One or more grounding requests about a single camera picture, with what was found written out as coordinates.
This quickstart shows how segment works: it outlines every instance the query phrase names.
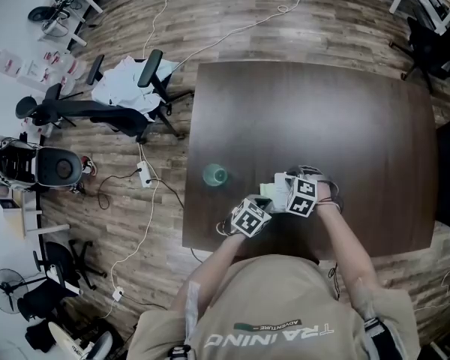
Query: white cable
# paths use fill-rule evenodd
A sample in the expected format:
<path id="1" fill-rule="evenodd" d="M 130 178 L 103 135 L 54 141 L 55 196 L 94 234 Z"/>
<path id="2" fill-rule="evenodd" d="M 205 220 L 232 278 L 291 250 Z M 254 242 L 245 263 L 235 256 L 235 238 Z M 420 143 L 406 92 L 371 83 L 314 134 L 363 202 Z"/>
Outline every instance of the white cable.
<path id="1" fill-rule="evenodd" d="M 292 12 L 295 8 L 297 8 L 297 7 L 299 6 L 300 1 L 301 1 L 301 0 L 297 0 L 297 2 L 295 3 L 295 5 L 294 5 L 293 7 L 291 7 L 291 8 L 288 8 L 286 5 L 279 5 L 279 6 L 277 7 L 278 13 L 274 13 L 273 15 L 267 17 L 266 19 L 260 20 L 259 22 L 256 22 L 256 23 L 254 23 L 254 24 L 250 24 L 250 25 L 246 25 L 245 27 L 233 29 L 232 31 L 230 31 L 229 33 L 227 33 L 225 36 L 223 36 L 220 40 L 215 41 L 213 44 L 208 45 L 208 46 L 205 46 L 205 47 L 203 47 L 202 49 L 199 49 L 198 51 L 196 51 L 196 52 L 192 53 L 191 55 L 189 55 L 185 60 L 183 60 L 183 61 L 180 62 L 175 68 L 173 68 L 173 71 L 176 71 L 178 68 L 180 68 L 180 66 L 181 66 L 182 64 L 184 64 L 189 58 L 195 56 L 197 53 L 200 53 L 200 52 L 202 52 L 202 51 L 204 51 L 204 50 L 207 50 L 208 48 L 215 47 L 217 44 L 219 44 L 219 43 L 221 43 L 222 41 L 224 41 L 224 40 L 225 40 L 226 38 L 228 38 L 230 35 L 234 35 L 235 33 L 239 33 L 239 32 L 245 31 L 245 30 L 247 30 L 247 29 L 253 28 L 254 26 L 258 26 L 259 24 L 262 24 L 262 23 L 264 23 L 264 22 L 266 22 L 266 21 L 269 21 L 270 19 L 272 19 L 272 18 L 274 18 L 274 17 L 281 16 L 281 15 L 284 15 L 284 14 L 288 14 L 289 12 Z M 154 18 L 153 21 L 151 22 L 151 26 L 152 26 L 153 30 L 151 31 L 150 36 L 148 36 L 148 39 L 147 39 L 147 41 L 145 42 L 145 44 L 143 44 L 143 51 L 142 51 L 142 58 L 143 58 L 143 59 L 145 58 L 145 48 L 146 48 L 147 44 L 149 43 L 150 38 L 152 37 L 152 35 L 153 35 L 154 32 L 155 32 L 155 20 L 156 20 L 157 17 L 159 17 L 159 16 L 165 11 L 165 9 L 167 8 L 167 2 L 168 2 L 168 0 L 165 0 L 165 6 L 164 6 L 163 9 L 160 11 L 160 13 L 159 13 L 157 16 L 155 16 L 155 18 Z"/>
<path id="2" fill-rule="evenodd" d="M 138 155 L 140 157 L 140 161 L 143 161 L 142 160 L 142 149 L 140 148 L 140 144 L 139 143 L 137 143 L 137 145 L 138 145 Z"/>
<path id="3" fill-rule="evenodd" d="M 113 305 L 115 304 L 115 299 L 113 299 L 112 301 L 112 307 L 110 308 L 110 312 L 107 313 L 105 316 L 103 317 L 99 317 L 99 319 L 106 319 L 108 316 L 110 316 L 110 314 L 112 313 L 112 309 L 113 309 Z"/>
<path id="4" fill-rule="evenodd" d="M 450 296 L 450 295 L 449 295 L 449 289 L 450 289 L 450 286 L 448 286 L 448 285 L 445 285 L 445 286 L 444 286 L 444 285 L 443 285 L 443 282 L 445 281 L 445 279 L 447 278 L 448 275 L 450 275 L 450 271 L 448 271 L 447 273 L 445 273 L 445 276 L 443 276 L 443 279 L 442 279 L 442 283 L 440 284 L 440 286 L 441 286 L 442 288 L 447 287 L 447 293 L 446 293 L 446 296 L 447 296 L 447 297 Z M 450 302 L 449 302 L 448 304 L 429 305 L 428 307 L 422 307 L 422 308 L 415 309 L 415 310 L 413 310 L 413 312 L 421 311 L 421 310 L 423 310 L 423 309 L 428 309 L 428 308 L 448 307 L 449 305 L 450 305 Z"/>
<path id="5" fill-rule="evenodd" d="M 220 233 L 222 236 L 228 236 L 225 232 L 220 231 L 220 230 L 218 229 L 218 226 L 219 226 L 220 224 L 222 224 L 222 223 L 223 223 L 223 221 L 218 222 L 217 225 L 215 226 L 215 230 L 216 230 L 218 233 Z"/>
<path id="6" fill-rule="evenodd" d="M 237 28 L 237 29 L 233 29 L 232 31 L 230 31 L 229 33 L 227 33 L 225 36 L 223 36 L 219 41 L 215 41 L 212 45 L 208 45 L 203 47 L 202 49 L 199 49 L 198 51 L 192 53 L 190 56 L 188 56 L 184 61 L 182 61 L 180 64 L 178 64 L 175 68 L 173 68 L 174 71 L 176 71 L 178 68 L 180 68 L 180 66 L 182 64 L 184 64 L 190 57 L 195 56 L 197 53 L 200 53 L 204 50 L 207 50 L 208 48 L 212 48 L 214 46 L 216 46 L 217 44 L 221 43 L 222 41 L 224 41 L 226 38 L 228 38 L 230 35 L 234 35 L 235 33 L 239 33 L 242 31 L 245 31 L 246 29 L 250 29 L 253 28 L 254 26 L 258 26 L 259 24 L 262 24 L 266 21 L 269 21 L 270 19 L 272 19 L 273 17 L 277 17 L 277 16 L 281 16 L 284 14 L 288 14 L 289 12 L 292 12 L 295 8 L 297 8 L 299 6 L 300 0 L 297 0 L 297 2 L 295 3 L 295 5 L 291 8 L 288 8 L 286 5 L 279 5 L 277 7 L 278 13 L 275 13 L 269 17 L 267 17 L 264 20 L 260 20 L 259 22 L 256 22 L 255 24 L 250 24 L 250 25 L 246 25 L 245 27 L 241 27 L 241 28 Z"/>
<path id="7" fill-rule="evenodd" d="M 145 42 L 145 44 L 143 44 L 143 50 L 142 50 L 142 59 L 145 58 L 145 48 L 147 47 L 147 44 L 149 43 L 150 39 L 152 38 L 152 35 L 155 33 L 155 20 L 157 19 L 157 17 L 159 17 L 167 8 L 167 4 L 168 4 L 168 0 L 165 0 L 165 5 L 163 6 L 163 9 L 158 13 L 157 16 L 154 17 L 153 21 L 151 22 L 151 27 L 152 27 L 152 31 L 150 36 L 148 36 L 147 41 Z"/>
<path id="8" fill-rule="evenodd" d="M 115 287 L 115 281 L 113 280 L 113 269 L 115 268 L 115 266 L 118 263 L 123 263 L 125 261 L 127 261 L 128 259 L 130 259 L 134 254 L 136 254 L 138 252 L 138 250 L 140 249 L 140 246 L 142 245 L 142 243 L 145 241 L 145 239 L 147 238 L 147 235 L 149 233 L 149 228 L 150 228 L 150 224 L 152 223 L 152 218 L 153 218 L 153 211 L 155 208 L 155 194 L 157 193 L 157 189 L 158 189 L 158 185 L 160 185 L 160 179 L 158 178 L 157 173 L 155 172 L 155 169 L 153 168 L 153 166 L 147 161 L 147 158 L 145 157 L 145 153 L 143 152 L 142 146 L 139 144 L 139 151 L 143 154 L 143 157 L 145 158 L 146 163 L 148 164 L 148 166 L 151 168 L 152 172 L 155 175 L 155 178 L 157 179 L 157 185 L 155 186 L 155 189 L 153 191 L 153 194 L 151 195 L 151 212 L 150 212 L 150 219 L 148 220 L 148 224 L 147 227 L 145 229 L 145 235 L 142 238 L 142 241 L 136 246 L 136 250 L 133 253 L 130 253 L 127 257 L 125 257 L 123 260 L 117 260 L 113 265 L 112 268 L 110 269 L 110 276 L 112 278 L 112 285 L 113 285 L 113 289 L 116 290 Z"/>

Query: shoe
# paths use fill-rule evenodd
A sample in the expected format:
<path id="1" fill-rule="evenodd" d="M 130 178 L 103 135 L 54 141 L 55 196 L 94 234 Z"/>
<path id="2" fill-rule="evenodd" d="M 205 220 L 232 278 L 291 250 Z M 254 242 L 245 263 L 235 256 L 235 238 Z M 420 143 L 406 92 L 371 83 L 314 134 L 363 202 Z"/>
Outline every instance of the shoe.
<path id="1" fill-rule="evenodd" d="M 82 194 L 82 195 L 86 195 L 87 194 L 85 192 L 85 187 L 83 186 L 83 183 L 81 181 L 79 181 L 78 183 L 76 183 L 74 185 L 71 185 L 69 191 L 72 194 Z"/>
<path id="2" fill-rule="evenodd" d="M 92 159 L 88 156 L 82 156 L 82 173 L 90 176 L 97 175 L 97 167 Z"/>

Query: power strip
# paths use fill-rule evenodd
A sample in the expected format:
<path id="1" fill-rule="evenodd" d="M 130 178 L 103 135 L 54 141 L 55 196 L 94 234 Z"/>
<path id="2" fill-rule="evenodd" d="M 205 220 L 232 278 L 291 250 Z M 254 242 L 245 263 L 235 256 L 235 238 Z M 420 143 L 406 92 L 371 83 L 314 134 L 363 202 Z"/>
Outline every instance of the power strip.
<path id="1" fill-rule="evenodd" d="M 142 187 L 150 188 L 152 186 L 152 177 L 150 176 L 149 165 L 146 161 L 140 161 L 136 167 L 140 170 L 138 173 L 140 175 L 140 181 L 142 182 Z"/>
<path id="2" fill-rule="evenodd" d="M 117 286 L 117 289 L 115 289 L 115 292 L 113 293 L 112 297 L 116 302 L 119 302 L 124 293 L 125 291 L 123 290 L 123 288 L 121 286 Z"/>

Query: white cloth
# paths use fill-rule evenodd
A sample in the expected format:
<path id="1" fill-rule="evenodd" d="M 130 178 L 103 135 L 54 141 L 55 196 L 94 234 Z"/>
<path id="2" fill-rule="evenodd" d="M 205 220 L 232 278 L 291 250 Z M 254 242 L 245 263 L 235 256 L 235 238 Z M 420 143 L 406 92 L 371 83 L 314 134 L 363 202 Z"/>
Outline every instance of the white cloth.
<path id="1" fill-rule="evenodd" d="M 139 88 L 137 85 L 146 62 L 135 62 L 127 56 L 115 68 L 103 74 L 103 78 L 91 91 L 91 98 L 102 104 L 133 108 L 152 122 L 148 113 L 158 107 L 161 98 L 158 94 L 152 94 L 152 84 L 145 88 Z M 165 80 L 177 64 L 161 60 L 157 69 L 158 79 Z"/>

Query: white box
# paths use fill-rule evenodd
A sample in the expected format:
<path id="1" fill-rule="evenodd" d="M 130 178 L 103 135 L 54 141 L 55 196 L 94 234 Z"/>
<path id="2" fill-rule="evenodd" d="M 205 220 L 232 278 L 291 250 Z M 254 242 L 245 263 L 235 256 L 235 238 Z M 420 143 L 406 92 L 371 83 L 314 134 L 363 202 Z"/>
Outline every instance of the white box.
<path id="1" fill-rule="evenodd" d="M 244 199 L 232 213 L 232 228 L 248 237 L 260 232 L 272 218 L 249 199 Z"/>
<path id="2" fill-rule="evenodd" d="M 286 200 L 286 211 L 308 218 L 317 204 L 317 180 L 294 178 Z"/>

